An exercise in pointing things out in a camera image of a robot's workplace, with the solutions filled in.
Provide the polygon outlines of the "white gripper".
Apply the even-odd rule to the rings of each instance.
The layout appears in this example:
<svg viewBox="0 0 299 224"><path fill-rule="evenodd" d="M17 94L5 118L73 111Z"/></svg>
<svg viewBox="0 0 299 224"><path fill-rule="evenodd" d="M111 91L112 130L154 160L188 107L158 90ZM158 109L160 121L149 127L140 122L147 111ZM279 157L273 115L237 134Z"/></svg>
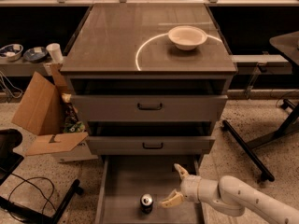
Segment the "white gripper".
<svg viewBox="0 0 299 224"><path fill-rule="evenodd" d="M178 206L185 201L198 203L198 187L201 181L199 175L190 175L188 171L180 164L175 163L174 168L177 170L181 181L180 191L174 189L164 200L160 201L162 208L171 208Z"/></svg>

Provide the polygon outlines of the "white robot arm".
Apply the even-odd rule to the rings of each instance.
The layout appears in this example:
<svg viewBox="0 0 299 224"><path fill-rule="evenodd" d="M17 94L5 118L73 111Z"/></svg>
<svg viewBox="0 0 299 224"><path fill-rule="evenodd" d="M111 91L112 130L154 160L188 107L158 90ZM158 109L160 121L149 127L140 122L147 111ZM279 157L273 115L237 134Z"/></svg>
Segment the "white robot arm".
<svg viewBox="0 0 299 224"><path fill-rule="evenodd" d="M299 224L299 211L262 192L240 179L225 175L219 181L190 175L178 163L174 164L180 177L180 191L174 189L164 200L163 208L183 202L207 203L227 216L240 217L248 208L269 224Z"/></svg>

